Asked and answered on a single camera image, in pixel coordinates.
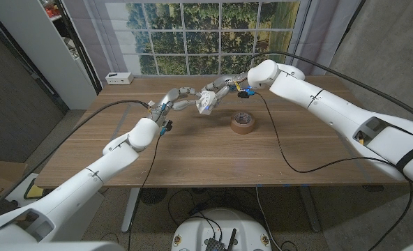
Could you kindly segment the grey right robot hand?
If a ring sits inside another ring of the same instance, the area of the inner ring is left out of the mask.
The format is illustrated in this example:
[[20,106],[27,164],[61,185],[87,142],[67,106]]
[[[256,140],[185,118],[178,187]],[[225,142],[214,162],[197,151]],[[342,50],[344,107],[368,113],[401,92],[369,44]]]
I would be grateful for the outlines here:
[[216,108],[226,95],[237,90],[236,83],[246,79],[247,73],[224,75],[204,86],[202,91],[214,91],[216,94],[215,98],[211,101],[210,108]]

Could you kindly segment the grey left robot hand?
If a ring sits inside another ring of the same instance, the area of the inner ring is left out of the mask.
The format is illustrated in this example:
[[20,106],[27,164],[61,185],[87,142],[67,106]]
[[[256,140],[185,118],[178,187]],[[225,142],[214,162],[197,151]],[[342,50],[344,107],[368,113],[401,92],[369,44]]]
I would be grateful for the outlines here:
[[165,116],[171,109],[181,111],[196,105],[200,101],[200,96],[200,92],[196,92],[194,88],[173,88],[157,103],[156,107],[150,109],[149,118],[162,128],[166,124]]

